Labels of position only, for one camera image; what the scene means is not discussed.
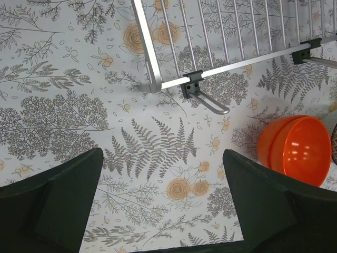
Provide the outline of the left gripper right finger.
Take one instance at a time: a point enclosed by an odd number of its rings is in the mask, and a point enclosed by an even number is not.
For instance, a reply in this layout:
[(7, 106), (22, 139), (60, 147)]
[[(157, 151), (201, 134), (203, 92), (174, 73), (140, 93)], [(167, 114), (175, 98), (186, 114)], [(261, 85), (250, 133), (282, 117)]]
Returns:
[(336, 192), (292, 179), (234, 150), (223, 164), (248, 252), (336, 252)]

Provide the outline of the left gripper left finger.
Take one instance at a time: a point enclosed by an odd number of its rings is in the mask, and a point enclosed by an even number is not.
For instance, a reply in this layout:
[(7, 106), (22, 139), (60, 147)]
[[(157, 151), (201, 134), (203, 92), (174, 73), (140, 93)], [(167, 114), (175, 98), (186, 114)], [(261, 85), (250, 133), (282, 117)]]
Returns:
[(79, 252), (102, 165), (93, 148), (1, 187), (1, 252)]

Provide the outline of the orange bowl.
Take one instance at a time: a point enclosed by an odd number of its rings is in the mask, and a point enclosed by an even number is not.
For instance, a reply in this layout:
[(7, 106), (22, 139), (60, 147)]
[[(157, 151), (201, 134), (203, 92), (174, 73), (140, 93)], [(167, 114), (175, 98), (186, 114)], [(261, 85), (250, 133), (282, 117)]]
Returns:
[(329, 132), (317, 118), (303, 116), (288, 122), (276, 135), (269, 155), (270, 168), (301, 182), (320, 187), (331, 164)]
[(261, 165), (271, 168), (270, 151), (276, 135), (279, 131), (291, 121), (305, 117), (305, 115), (290, 115), (278, 118), (270, 122), (261, 132), (257, 142), (257, 157)]

